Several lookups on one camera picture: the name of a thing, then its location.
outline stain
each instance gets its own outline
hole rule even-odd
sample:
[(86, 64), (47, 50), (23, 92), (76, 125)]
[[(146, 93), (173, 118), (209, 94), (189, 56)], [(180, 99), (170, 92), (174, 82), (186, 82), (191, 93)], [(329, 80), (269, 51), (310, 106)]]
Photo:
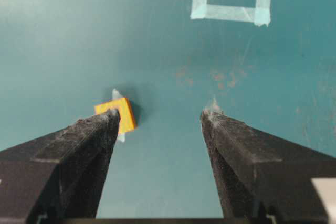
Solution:
[(185, 67), (179, 68), (179, 70), (176, 72), (176, 77), (177, 78), (182, 78), (185, 76)]
[(232, 78), (232, 81), (228, 82), (227, 85), (228, 85), (229, 87), (233, 88), (233, 87), (236, 85), (236, 83), (237, 83), (235, 73), (234, 73), (234, 72), (231, 72), (231, 73), (230, 73), (230, 76), (231, 76), (231, 78)]
[(242, 77), (247, 77), (247, 73), (243, 69), (240, 69), (239, 73)]
[(187, 82), (190, 86), (194, 85), (194, 80), (191, 79), (191, 78), (188, 78), (188, 79), (186, 80), (186, 82)]
[(224, 75), (222, 73), (212, 73), (214, 81), (223, 81)]

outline foam padding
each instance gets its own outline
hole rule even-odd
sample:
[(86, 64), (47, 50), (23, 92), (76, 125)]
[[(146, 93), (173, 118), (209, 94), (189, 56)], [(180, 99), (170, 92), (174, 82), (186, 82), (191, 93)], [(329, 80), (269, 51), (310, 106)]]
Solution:
[(106, 112), (108, 109), (118, 109), (120, 114), (119, 134), (134, 131), (136, 122), (131, 103), (127, 98), (120, 98), (95, 106), (96, 115)]

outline scratch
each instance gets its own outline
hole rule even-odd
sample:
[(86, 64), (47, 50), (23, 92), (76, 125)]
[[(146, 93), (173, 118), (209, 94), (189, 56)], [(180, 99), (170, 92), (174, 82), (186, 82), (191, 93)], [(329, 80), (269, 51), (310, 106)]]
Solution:
[(317, 108), (317, 101), (316, 101), (316, 97), (314, 95), (314, 92), (311, 92), (311, 96), (313, 98), (314, 107)]
[(247, 44), (246, 44), (246, 47), (245, 47), (245, 51), (244, 51), (243, 57), (242, 57), (242, 59), (241, 59), (241, 61), (240, 61), (240, 64), (241, 64), (241, 65), (244, 64), (245, 58), (246, 58), (246, 56), (247, 56), (247, 54), (248, 54), (248, 51), (249, 51), (249, 49), (250, 49), (250, 45), (251, 45), (251, 42), (252, 42), (253, 39), (254, 39), (254, 36), (252, 36), (252, 37), (248, 40), (248, 42), (247, 42)]

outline teal surface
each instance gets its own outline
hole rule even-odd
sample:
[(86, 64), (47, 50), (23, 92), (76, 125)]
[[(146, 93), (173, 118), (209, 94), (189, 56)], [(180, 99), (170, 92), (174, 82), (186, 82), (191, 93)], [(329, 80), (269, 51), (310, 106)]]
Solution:
[(115, 147), (99, 217), (222, 216), (199, 123), (214, 97), (336, 155), (336, 0), (271, 0), (268, 27), (191, 20), (191, 5), (0, 0), (0, 150), (92, 115), (117, 88), (139, 127)]

